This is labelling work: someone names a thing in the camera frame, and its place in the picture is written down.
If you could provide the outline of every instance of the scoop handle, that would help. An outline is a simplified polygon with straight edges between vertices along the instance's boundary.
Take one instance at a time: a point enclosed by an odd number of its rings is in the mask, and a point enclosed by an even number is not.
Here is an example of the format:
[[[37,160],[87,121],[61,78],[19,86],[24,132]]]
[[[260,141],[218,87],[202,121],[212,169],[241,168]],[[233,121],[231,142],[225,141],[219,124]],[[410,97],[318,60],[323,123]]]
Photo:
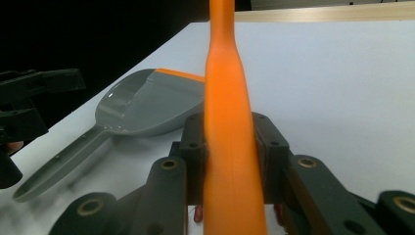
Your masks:
[[[73,171],[110,136],[103,126],[94,125],[38,169],[15,192],[13,199],[26,202],[40,195]]]

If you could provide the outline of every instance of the white tabletop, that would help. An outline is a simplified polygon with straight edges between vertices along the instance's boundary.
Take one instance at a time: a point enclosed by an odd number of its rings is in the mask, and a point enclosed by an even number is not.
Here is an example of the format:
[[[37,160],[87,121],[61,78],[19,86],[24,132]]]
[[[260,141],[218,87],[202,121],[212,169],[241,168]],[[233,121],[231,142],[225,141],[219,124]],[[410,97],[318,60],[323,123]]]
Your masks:
[[[208,23],[191,23],[123,77],[151,68],[203,75],[208,34]],[[237,23],[236,37],[252,110],[271,118],[293,153],[319,158],[349,191],[371,201],[384,190],[415,194],[415,22]],[[22,182],[94,124],[110,87],[13,156]],[[124,196],[145,183],[151,164],[180,137],[181,130],[114,136],[28,203],[12,201],[20,184],[2,190],[0,234],[47,234],[90,192]],[[190,234],[201,231],[191,224]]]

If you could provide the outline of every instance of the plastic scoop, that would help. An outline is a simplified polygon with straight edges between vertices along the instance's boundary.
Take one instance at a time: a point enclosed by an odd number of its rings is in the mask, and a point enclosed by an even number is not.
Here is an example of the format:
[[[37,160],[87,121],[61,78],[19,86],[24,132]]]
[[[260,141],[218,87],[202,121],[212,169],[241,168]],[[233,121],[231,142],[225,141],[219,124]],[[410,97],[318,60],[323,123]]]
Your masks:
[[[234,0],[210,0],[206,66],[204,234],[266,234],[259,164]]]
[[[203,109],[203,78],[173,70],[140,70],[116,84],[95,111],[96,124],[38,169],[14,194],[28,201],[68,175],[112,135],[154,136],[183,126]]]

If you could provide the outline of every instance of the orange object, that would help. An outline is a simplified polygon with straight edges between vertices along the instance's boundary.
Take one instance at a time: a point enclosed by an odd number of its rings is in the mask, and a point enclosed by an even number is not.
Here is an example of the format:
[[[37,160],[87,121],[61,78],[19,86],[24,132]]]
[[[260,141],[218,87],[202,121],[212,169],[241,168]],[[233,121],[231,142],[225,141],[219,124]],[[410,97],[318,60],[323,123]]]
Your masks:
[[[163,69],[163,68],[156,69],[156,71],[171,74],[171,75],[176,75],[176,76],[180,76],[180,77],[185,77],[185,78],[192,79],[192,80],[197,80],[197,81],[200,81],[200,82],[205,82],[204,77],[199,76],[199,75],[190,74],[190,73],[183,72],[183,71],[169,70],[169,69]]]
[[[235,43],[233,0],[210,0],[206,66],[204,233],[266,234],[244,69]]]

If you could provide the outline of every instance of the gray plastic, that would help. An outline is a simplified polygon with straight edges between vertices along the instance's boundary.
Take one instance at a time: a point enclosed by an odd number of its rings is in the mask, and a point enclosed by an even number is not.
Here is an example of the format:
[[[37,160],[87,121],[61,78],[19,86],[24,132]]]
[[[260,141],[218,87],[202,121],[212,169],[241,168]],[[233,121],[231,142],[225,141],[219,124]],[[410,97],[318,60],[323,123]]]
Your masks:
[[[140,70],[116,84],[100,101],[96,124],[38,169],[13,195],[26,202],[63,179],[110,136],[154,136],[178,129],[203,110],[202,82]]]

